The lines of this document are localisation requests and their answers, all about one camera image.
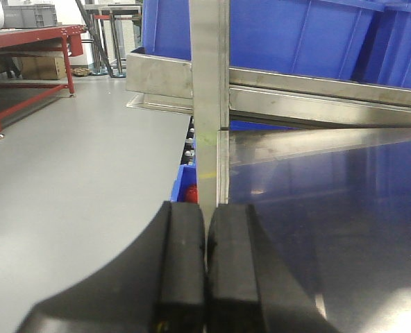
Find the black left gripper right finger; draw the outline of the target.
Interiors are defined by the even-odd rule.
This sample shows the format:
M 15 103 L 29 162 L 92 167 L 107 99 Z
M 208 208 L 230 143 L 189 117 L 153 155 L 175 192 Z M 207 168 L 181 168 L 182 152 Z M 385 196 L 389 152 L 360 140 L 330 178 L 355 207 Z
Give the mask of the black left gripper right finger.
M 254 206 L 215 209 L 207 256 L 208 332 L 336 332 L 276 252 Z

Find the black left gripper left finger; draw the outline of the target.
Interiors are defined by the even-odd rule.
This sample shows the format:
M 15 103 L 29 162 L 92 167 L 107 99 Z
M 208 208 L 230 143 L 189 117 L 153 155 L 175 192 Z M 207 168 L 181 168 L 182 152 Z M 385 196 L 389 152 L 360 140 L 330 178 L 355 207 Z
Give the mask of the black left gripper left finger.
M 205 235 L 197 204 L 165 201 L 97 272 L 33 306 L 18 332 L 202 332 Z

